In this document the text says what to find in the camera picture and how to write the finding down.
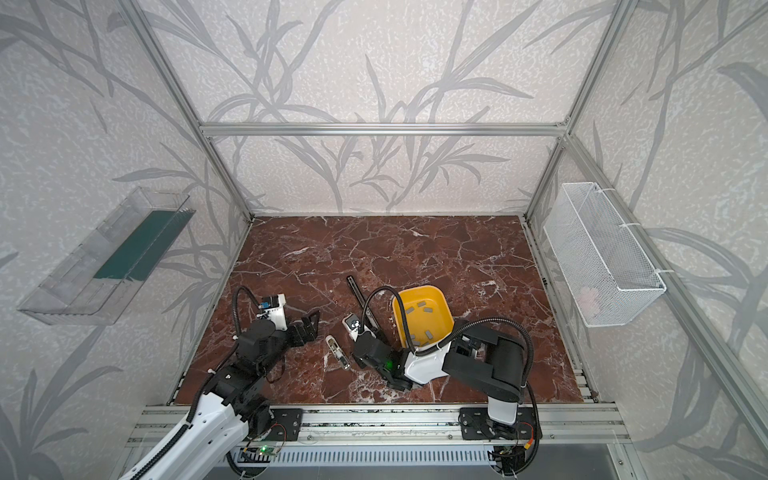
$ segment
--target red marble surface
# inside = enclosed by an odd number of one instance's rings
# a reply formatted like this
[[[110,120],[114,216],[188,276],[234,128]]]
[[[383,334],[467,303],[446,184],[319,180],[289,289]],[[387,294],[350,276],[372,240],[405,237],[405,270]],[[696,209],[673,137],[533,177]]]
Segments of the red marble surface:
[[[257,218],[176,403],[188,404],[209,368],[232,344],[230,292],[245,285],[258,296],[285,293],[286,314],[320,309],[319,338],[286,355],[286,371],[263,394],[273,404],[351,402],[484,402],[481,392],[454,379],[435,379],[396,392],[372,369],[343,370],[323,341],[328,334],[349,356],[352,340],[341,319],[361,310],[346,283],[363,294],[387,284],[398,290],[431,284],[445,294],[454,317],[504,315],[522,323],[535,345],[529,382],[539,402],[581,402],[573,370],[552,318],[517,217],[264,217]],[[393,343],[391,296],[372,302]],[[251,311],[240,295],[243,326]],[[280,365],[270,378],[279,374]]]

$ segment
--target vent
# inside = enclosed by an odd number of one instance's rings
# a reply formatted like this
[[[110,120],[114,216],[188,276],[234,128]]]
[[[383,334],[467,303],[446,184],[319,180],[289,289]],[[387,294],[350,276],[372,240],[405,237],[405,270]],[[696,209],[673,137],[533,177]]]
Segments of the vent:
[[[284,447],[276,457],[237,455],[240,467],[490,465],[487,445]]]

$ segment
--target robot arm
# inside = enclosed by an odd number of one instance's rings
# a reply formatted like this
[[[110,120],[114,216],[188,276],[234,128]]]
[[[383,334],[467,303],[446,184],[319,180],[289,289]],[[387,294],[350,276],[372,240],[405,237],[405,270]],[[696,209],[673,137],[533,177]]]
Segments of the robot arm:
[[[383,288],[395,292],[391,287]],[[259,309],[257,318],[243,332],[237,315],[237,294],[241,290],[246,291]],[[367,312],[368,302],[378,291],[369,296],[363,307],[362,316],[368,322],[361,321],[357,315],[343,320],[355,342],[353,357],[360,367],[374,368],[388,387],[400,391],[425,385],[441,376],[454,376],[488,395],[488,424],[482,428],[495,436],[487,438],[516,439],[518,404],[522,402],[533,361],[533,343],[525,329],[512,320],[496,317],[470,323],[457,321],[453,331],[434,346],[417,349],[409,345],[408,349],[394,349],[378,326],[370,321],[373,315]],[[287,324],[283,309],[285,296],[264,300],[258,303],[245,287],[235,290],[233,320],[239,335],[232,352],[212,371],[196,394],[189,415],[121,480],[201,480],[243,439],[268,432],[273,417],[270,404],[260,390],[289,348],[303,346],[317,337],[319,312]],[[525,347],[516,338],[482,325],[488,322],[507,323],[516,328]],[[527,353],[525,362],[523,352]],[[225,365],[232,354],[236,355],[235,360]],[[533,392],[527,387],[535,412]],[[537,417],[534,413],[534,424]],[[525,460],[526,466],[537,447],[538,443]]]
[[[219,368],[195,395],[184,417],[121,480],[201,480],[246,437],[257,437],[273,424],[270,404],[260,390],[286,351],[317,337],[319,312],[286,324],[285,296],[267,297],[248,330],[236,338],[236,358]],[[233,305],[237,305],[237,292]],[[239,320],[235,316],[239,329]]]

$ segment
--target metal grille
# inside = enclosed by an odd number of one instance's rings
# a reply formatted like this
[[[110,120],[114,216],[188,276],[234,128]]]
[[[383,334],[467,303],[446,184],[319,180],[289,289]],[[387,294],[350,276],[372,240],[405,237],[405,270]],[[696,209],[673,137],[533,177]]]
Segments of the metal grille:
[[[667,289],[595,183],[562,184],[544,230],[587,326],[626,325]]]
[[[390,465],[490,465],[488,445],[391,445],[283,448],[276,457],[236,457],[240,467],[322,467]]]

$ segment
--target black cable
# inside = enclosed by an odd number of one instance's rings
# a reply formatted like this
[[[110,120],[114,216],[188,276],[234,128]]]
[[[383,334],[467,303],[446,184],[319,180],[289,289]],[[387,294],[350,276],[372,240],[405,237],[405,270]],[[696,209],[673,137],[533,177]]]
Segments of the black cable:
[[[533,366],[533,339],[531,338],[531,334],[528,333],[528,331],[523,327],[523,325],[515,322],[514,320],[504,318],[503,316],[489,316],[484,319],[465,323],[464,325],[460,326],[458,329],[454,330],[453,332],[450,332],[450,334],[448,334],[448,336],[445,337],[444,339],[440,340],[437,346],[435,347],[441,349],[442,347],[448,345],[450,342],[459,338],[464,332],[471,329],[473,326],[479,325],[481,323],[489,323],[489,322],[506,323],[507,325],[511,325],[518,332],[520,332],[520,336],[523,337],[523,340],[525,341],[525,352],[527,354],[527,358],[525,360],[525,366],[523,367],[522,386],[526,386],[528,384],[528,374],[531,372],[531,367]]]
[[[258,305],[259,303],[256,300],[256,297],[253,295],[253,292],[251,292],[247,287],[245,286],[239,286],[232,294],[232,321],[235,324],[235,332],[239,336],[242,333],[242,330],[240,329],[240,316],[237,314],[237,296],[240,294],[241,290],[245,290],[246,295],[255,303]],[[214,372],[218,372],[221,367],[224,366],[224,364],[227,362],[227,360],[235,353],[235,350],[237,350],[237,342],[235,342],[234,346],[232,347],[232,350],[221,359],[219,364],[214,369]],[[157,462],[160,461],[163,456],[168,453],[168,451],[176,445],[176,442],[179,441],[181,436],[191,428],[192,426],[192,420],[194,420],[195,413],[197,413],[197,405],[200,403],[200,397],[203,395],[203,391],[205,390],[205,387],[208,385],[208,382],[214,377],[214,373],[208,373],[208,376],[203,381],[203,384],[200,386],[200,388],[195,392],[194,397],[192,399],[192,405],[190,405],[190,411],[187,413],[187,423],[181,426],[181,428],[176,432],[176,435],[174,435],[168,443],[163,445],[163,448],[157,452],[154,457],[150,459],[149,462],[144,464],[141,469],[136,472],[134,476],[131,477],[131,480],[138,480],[141,478],[145,473],[149,472],[149,470],[155,466]]]
[[[261,472],[266,470],[266,467],[254,467],[253,470],[258,470],[258,473],[251,475],[250,473],[237,466],[234,458],[232,458],[232,452],[227,452],[227,463],[230,464],[232,471],[237,473],[240,478],[256,478],[257,476],[261,475]]]
[[[517,475],[518,473],[524,471],[526,468],[531,466],[531,463],[533,463],[533,459],[536,457],[536,453],[538,452],[538,443],[539,443],[539,434],[541,433],[541,426],[539,425],[538,421],[538,406],[536,405],[536,397],[533,394],[533,388],[531,387],[531,384],[528,384],[528,395],[531,397],[531,407],[532,407],[532,415],[533,415],[533,447],[531,448],[531,454],[525,459],[525,463],[522,467],[520,467],[519,470],[514,470],[514,474]],[[501,453],[496,452],[488,452],[490,456],[493,457],[505,457],[508,455],[503,455]],[[497,465],[491,465],[493,470],[500,474],[502,477],[508,478],[508,475],[504,475],[503,469],[499,468]]]
[[[426,350],[416,350],[415,345],[413,345],[413,339],[411,338],[411,331],[408,329],[408,320],[406,319],[406,307],[402,303],[402,298],[400,298],[400,294],[397,292],[397,290],[393,289],[389,285],[383,285],[377,288],[376,290],[373,290],[373,292],[368,295],[368,298],[366,299],[365,305],[362,306],[362,315],[360,316],[360,324],[357,326],[357,334],[362,335],[363,332],[365,332],[365,328],[363,325],[366,321],[366,312],[370,310],[370,303],[371,300],[373,300],[373,297],[376,296],[377,293],[383,292],[384,290],[390,292],[392,295],[395,296],[395,300],[397,300],[397,305],[400,308],[400,318],[402,318],[402,331],[406,335],[406,344],[408,345],[408,350],[413,353],[415,356],[424,356],[429,355],[430,353],[437,350],[437,346],[433,345],[429,347]]]
[[[253,292],[251,292],[250,288],[247,286],[240,285],[234,292],[232,292],[232,322],[235,324],[235,334],[237,336],[240,336],[240,334],[243,333],[243,330],[240,328],[240,314],[237,312],[237,297],[240,295],[241,290],[248,295],[248,298],[253,302],[253,305],[256,307],[260,305],[259,300],[256,300],[256,296],[253,295]]]
[[[531,463],[533,463],[533,459],[536,457],[536,453],[538,452],[538,437],[541,430],[541,427],[538,424],[538,406],[536,405],[536,397],[533,395],[533,388],[531,388],[531,384],[528,384],[528,395],[531,397],[531,406],[533,407],[531,410],[533,412],[533,448],[531,449],[531,454],[528,456],[527,459],[525,459],[525,463],[522,467],[516,472],[520,473],[526,468],[528,468]]]
[[[215,371],[218,371],[224,363],[227,362],[227,360],[232,356],[233,353],[235,353],[235,350],[237,349],[237,345],[235,345],[232,350],[219,362],[219,365],[216,367]],[[209,373],[206,377],[205,381],[203,381],[203,384],[200,386],[200,388],[195,392],[194,398],[192,399],[192,405],[190,406],[190,411],[187,413],[187,423],[181,426],[181,428],[176,432],[176,434],[171,437],[171,439],[163,445],[163,448],[160,449],[159,452],[157,452],[154,457],[150,459],[149,462],[144,464],[141,469],[134,474],[134,476],[131,477],[131,480],[138,480],[141,478],[145,473],[149,472],[152,467],[155,466],[157,462],[160,461],[163,456],[168,453],[168,451],[176,445],[176,442],[179,441],[181,436],[192,427],[192,420],[194,419],[195,413],[197,413],[197,405],[200,403],[200,397],[203,395],[203,391],[205,390],[205,387],[208,385],[208,382],[210,379],[214,377],[213,373]]]

